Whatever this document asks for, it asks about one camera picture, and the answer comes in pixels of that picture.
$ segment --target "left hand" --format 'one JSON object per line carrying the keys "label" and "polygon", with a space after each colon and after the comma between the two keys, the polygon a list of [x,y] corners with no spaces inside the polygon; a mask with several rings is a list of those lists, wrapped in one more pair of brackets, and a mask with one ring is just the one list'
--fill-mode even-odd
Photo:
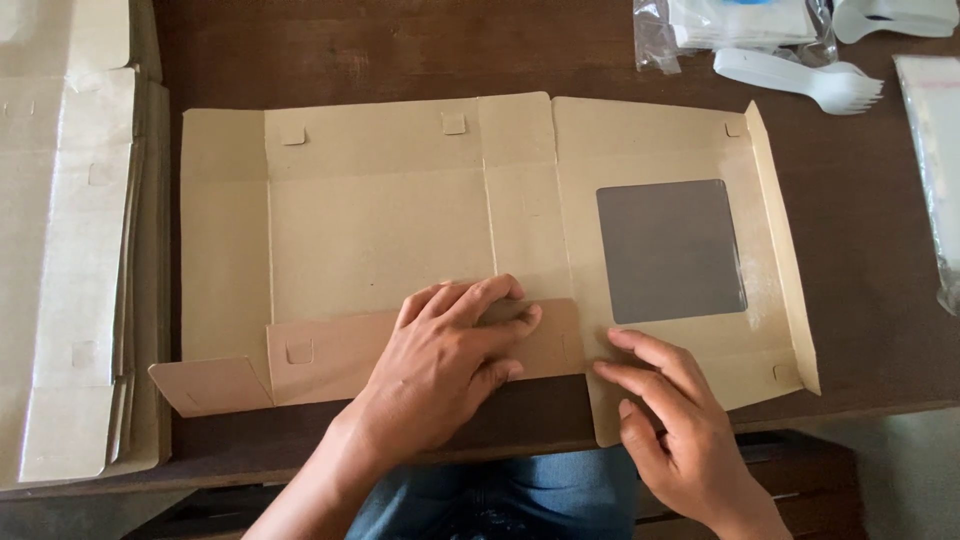
{"label": "left hand", "polygon": [[519,361],[502,355],[537,327],[540,307],[475,328],[493,302],[523,294],[503,274],[440,283],[407,298],[367,386],[331,425],[335,436],[385,467],[449,440],[496,388],[523,373]]}

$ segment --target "cardboard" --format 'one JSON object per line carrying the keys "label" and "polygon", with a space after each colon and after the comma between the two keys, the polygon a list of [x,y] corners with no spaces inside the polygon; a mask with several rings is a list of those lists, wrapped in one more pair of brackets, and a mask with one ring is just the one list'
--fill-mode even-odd
{"label": "cardboard", "polygon": [[[508,272],[528,300],[564,321],[531,336],[538,347],[520,358],[528,375],[586,373],[602,446],[617,442],[621,393],[589,365],[607,355],[608,327],[693,351],[727,409],[819,391],[789,227],[753,105],[738,114],[551,101],[538,92],[190,110],[180,177],[184,362],[154,366],[151,375],[185,416],[351,397],[405,296]],[[702,181],[701,208],[688,207],[696,193],[674,197],[645,243],[612,245],[659,251],[650,257],[672,250],[687,266],[718,261],[703,290],[719,290],[719,301],[687,295],[691,311],[653,310],[641,318],[663,320],[616,325],[612,291],[645,287],[616,297],[628,314],[646,309],[636,304],[655,287],[644,280],[656,284],[678,262],[639,279],[620,270],[626,278],[611,289],[608,262],[622,263],[623,254],[605,254],[611,240],[601,231],[598,195]],[[719,229],[683,231],[664,221],[668,210],[698,208],[709,209]],[[618,220],[610,223],[633,226]],[[704,238],[712,251],[701,259]],[[690,249],[699,255],[683,258]]]}
{"label": "cardboard", "polygon": [[156,464],[165,413],[135,376],[131,270],[145,167],[155,254],[167,227],[152,3],[14,0],[0,19],[0,489]]}

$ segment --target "hand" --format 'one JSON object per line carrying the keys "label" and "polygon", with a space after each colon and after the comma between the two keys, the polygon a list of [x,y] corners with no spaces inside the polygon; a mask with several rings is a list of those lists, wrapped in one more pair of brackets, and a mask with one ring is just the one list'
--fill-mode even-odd
{"label": "hand", "polygon": [[519,361],[502,355],[537,327],[540,307],[474,327],[493,302],[523,294],[504,274],[441,283],[407,298],[367,386],[335,420],[336,430],[388,466],[442,445],[496,388],[523,373]]}
{"label": "hand", "polygon": [[663,422],[658,437],[630,400],[620,403],[620,436],[658,499],[724,539],[792,538],[770,495],[750,475],[730,420],[689,351],[639,331],[611,329],[611,343],[657,371],[598,361],[596,373],[637,394]]}

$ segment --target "finger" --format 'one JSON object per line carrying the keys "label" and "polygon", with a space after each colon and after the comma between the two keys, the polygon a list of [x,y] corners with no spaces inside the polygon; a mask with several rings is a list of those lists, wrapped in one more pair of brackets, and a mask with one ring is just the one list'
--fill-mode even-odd
{"label": "finger", "polygon": [[620,440],[634,459],[636,470],[648,486],[657,485],[670,463],[660,447],[657,432],[647,415],[636,404],[624,399],[620,402]]}
{"label": "finger", "polygon": [[414,322],[414,319],[423,311],[423,307],[447,284],[449,284],[449,282],[430,285],[404,299],[403,306],[400,308],[400,314],[396,317],[394,328],[401,329]]}
{"label": "finger", "polygon": [[689,352],[641,331],[610,329],[607,337],[613,345],[660,368],[660,372],[697,406],[716,404],[707,378]]}
{"label": "finger", "polygon": [[448,284],[442,288],[421,312],[424,317],[435,319],[446,313],[476,282]]}
{"label": "finger", "polygon": [[593,362],[600,377],[637,394],[663,422],[667,431],[687,433],[692,429],[697,409],[663,375],[646,369],[604,361]]}
{"label": "finger", "polygon": [[523,375],[523,364],[519,360],[500,359],[489,361],[480,366],[470,379],[467,388],[467,405],[470,416],[484,403],[494,390],[508,380],[516,380]]}
{"label": "finger", "polygon": [[455,322],[472,327],[497,300],[521,300],[523,294],[523,287],[516,278],[510,274],[500,274],[471,285],[447,313]]}
{"label": "finger", "polygon": [[475,344],[481,360],[490,355],[504,355],[527,337],[540,324],[543,318],[543,308],[532,304],[524,309],[516,319],[505,323],[497,323],[486,327],[469,329],[468,339]]}

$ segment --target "denim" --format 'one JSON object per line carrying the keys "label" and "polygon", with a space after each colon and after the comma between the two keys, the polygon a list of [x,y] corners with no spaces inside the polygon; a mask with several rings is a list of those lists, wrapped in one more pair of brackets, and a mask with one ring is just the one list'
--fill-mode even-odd
{"label": "denim", "polygon": [[636,466],[622,446],[401,466],[371,491],[347,540],[628,540],[636,483]]}

